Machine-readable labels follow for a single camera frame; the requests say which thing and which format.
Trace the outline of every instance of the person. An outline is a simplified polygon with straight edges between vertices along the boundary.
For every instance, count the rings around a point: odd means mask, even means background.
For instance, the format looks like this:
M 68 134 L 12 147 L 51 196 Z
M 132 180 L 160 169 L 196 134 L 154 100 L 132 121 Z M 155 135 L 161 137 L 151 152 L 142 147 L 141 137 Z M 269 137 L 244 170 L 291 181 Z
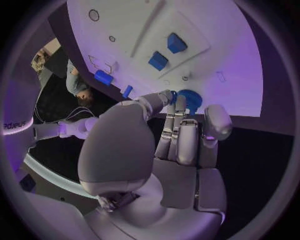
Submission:
M 66 73 L 66 89 L 73 94 L 81 107 L 90 108 L 93 104 L 94 97 L 90 87 L 84 83 L 78 70 L 73 63 L 68 60 Z

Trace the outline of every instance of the white panel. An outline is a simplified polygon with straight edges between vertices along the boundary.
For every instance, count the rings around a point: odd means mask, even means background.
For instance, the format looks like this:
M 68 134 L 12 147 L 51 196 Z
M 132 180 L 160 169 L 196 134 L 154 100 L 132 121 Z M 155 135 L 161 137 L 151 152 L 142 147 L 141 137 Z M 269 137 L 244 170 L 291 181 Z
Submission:
M 256 40 L 231 0 L 69 0 L 69 18 L 91 73 L 110 71 L 113 85 L 130 98 L 171 89 L 198 92 L 203 104 L 221 104 L 230 115 L 258 117 L 263 73 Z M 88 12 L 99 12 L 99 21 Z M 167 37 L 175 32 L 188 48 L 172 54 Z M 169 63 L 148 64 L 155 51 Z

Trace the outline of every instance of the logo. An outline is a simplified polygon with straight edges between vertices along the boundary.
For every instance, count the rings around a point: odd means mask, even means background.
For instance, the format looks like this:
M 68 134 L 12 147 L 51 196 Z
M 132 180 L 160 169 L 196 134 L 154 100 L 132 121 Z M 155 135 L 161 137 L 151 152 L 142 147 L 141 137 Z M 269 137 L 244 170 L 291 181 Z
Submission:
M 13 122 L 11 122 L 11 123 L 5 123 L 3 125 L 3 128 L 5 130 L 7 130 L 7 129 L 16 129 L 16 128 L 24 127 L 25 124 L 26 124 L 26 121 L 15 122 L 15 123 L 13 123 Z

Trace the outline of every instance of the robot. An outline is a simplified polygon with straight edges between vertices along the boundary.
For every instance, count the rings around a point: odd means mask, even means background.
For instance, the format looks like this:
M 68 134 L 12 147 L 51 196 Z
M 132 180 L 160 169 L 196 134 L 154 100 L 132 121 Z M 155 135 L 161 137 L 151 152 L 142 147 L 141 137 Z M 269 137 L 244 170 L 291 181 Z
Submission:
M 147 121 L 167 106 L 157 148 Z M 32 144 L 60 136 L 85 139 L 80 184 L 99 207 L 85 216 L 99 239 L 213 239 L 226 214 L 215 168 L 218 141 L 232 131 L 221 105 L 187 119 L 186 98 L 170 90 L 122 101 L 97 117 L 31 125 Z

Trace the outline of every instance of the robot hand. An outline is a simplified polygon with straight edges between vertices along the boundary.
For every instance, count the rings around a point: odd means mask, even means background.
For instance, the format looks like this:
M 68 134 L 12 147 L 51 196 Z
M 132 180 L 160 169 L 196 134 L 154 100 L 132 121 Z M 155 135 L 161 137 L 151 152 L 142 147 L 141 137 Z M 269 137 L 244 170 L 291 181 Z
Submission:
M 59 136 L 61 138 L 75 136 L 85 140 L 98 119 L 97 117 L 89 117 L 75 122 L 60 121 L 58 122 L 60 127 Z

